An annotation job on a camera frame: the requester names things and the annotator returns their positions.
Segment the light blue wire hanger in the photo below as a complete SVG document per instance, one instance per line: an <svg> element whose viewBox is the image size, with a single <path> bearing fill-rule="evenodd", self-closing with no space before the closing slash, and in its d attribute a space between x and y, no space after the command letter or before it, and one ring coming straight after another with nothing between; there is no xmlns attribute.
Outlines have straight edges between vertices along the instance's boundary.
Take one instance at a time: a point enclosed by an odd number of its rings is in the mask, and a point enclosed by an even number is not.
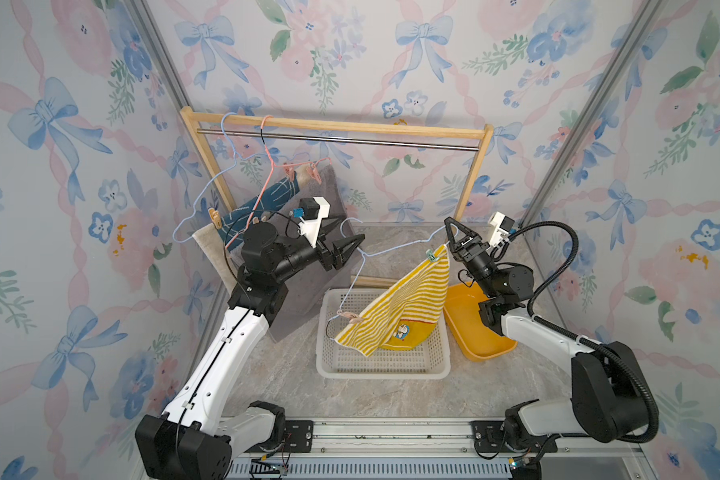
<svg viewBox="0 0 720 480"><path fill-rule="evenodd" d="M344 224L347 223L349 220L357 220L358 222L360 222L359 219L354 218L354 217L350 217L350 218L347 219L347 220L343 220L342 223L341 223L341 225L340 225L340 233L342 233L342 235L343 235L343 226L344 226ZM355 275L355 276L353 277L353 279L351 280L351 283L350 283L350 285L349 285L348 292L352 292L352 290L354 289L354 287L355 287L355 286L357 285L357 283L359 282L359 279L360 279L360 277L362 276L362 271L363 271L363 269L364 269L364 267L365 267L365 265L366 265L366 263L367 263L367 261L368 261L369 259L375 258L375 257L381 257L381 256L384 256L384 255L390 254L390 253L392 253L392 252L396 252L396 251L398 251L398 250L402 250L402 249L405 249L405 248L408 248L408 247L411 247L411 246L415 246L415 245L428 245L428 244L434 239L435 236L437 236L440 232L442 232L442 231L444 231L444 230L445 230L445 227L444 227L444 226L441 226L441 227L437 228L436 230L432 231L427 238L412 240L412 241L409 241L409 242L404 242L404 243L401 243L401 244L398 244L398 245L395 245L395 246L392 246L392 247L389 247L389 248L387 248L387 249L384 249L384 250L381 250L381 251L377 251L377 252L374 252L374 253L368 253L368 252L364 251L363 249L358 248L357 250L358 250L358 252L359 252L360 255L361 255L360 266L358 267L357 272L354 272L354 273L356 273L357 275ZM327 327L328 327L328 325L330 324L330 322L339 318L339 317L337 316L337 313L338 313L339 311L344 311L344 310L343 310L343 307L344 307L344 305L345 305L345 303L346 303L346 299L347 299L347 297L345 297L343 300L341 300L341 303L339 304L339 307L337 308L335 314L334 314L332 317L327 318L327 320L326 320L326 331L327 331Z"/></svg>

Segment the yellow white striped towel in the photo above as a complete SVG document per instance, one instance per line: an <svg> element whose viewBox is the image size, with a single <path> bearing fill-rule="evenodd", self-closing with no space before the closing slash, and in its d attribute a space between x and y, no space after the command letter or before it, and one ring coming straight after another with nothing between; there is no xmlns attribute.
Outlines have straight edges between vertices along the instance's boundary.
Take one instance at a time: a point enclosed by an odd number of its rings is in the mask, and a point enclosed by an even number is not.
<svg viewBox="0 0 720 480"><path fill-rule="evenodd" d="M445 244L439 260L422 261L375 298L362 312L361 324L348 325L334 340L365 357L379 349L408 351L433 333L449 288L450 257Z"/></svg>

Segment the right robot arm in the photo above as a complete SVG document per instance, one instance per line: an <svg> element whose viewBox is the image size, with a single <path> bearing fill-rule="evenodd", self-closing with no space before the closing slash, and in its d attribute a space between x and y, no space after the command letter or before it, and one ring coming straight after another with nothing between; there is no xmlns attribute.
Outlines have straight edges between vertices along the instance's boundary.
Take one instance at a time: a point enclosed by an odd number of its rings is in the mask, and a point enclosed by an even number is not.
<svg viewBox="0 0 720 480"><path fill-rule="evenodd" d="M559 221L535 223L536 228L559 228L571 241L562 265L537 285L532 268L503 259L509 245L532 228L516 229L500 213L489 225L490 235L484 238L453 217L444 221L450 255L462 267L459 279L477 295L474 301L461 296L447 304L446 318L455 321L464 313L480 328L534 350L570 377L571 395L514 405L505 411L497 432L475 431L476 442L495 440L498 450L534 451L533 460L539 462L565 436L600 443L652 441L659 432L659 407L633 350L621 342L577 335L534 310L542 291L574 263L580 246L575 230Z"/></svg>

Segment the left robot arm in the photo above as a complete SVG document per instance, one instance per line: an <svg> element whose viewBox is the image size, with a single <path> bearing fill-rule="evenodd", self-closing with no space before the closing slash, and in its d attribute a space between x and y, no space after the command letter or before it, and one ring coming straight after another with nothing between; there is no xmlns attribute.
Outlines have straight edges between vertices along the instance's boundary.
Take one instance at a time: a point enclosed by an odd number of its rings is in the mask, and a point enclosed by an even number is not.
<svg viewBox="0 0 720 480"><path fill-rule="evenodd" d="M274 323L288 294L287 281L314 263L341 269L365 237L356 234L326 245L328 226L303 224L297 238L283 237L262 222L243 235L243 263L214 340L185 386L158 415L146 415L135 431L145 473L152 479L223 479L242 453L274 453L285 443L282 407L255 401L235 416L227 432L219 425L243 367Z"/></svg>

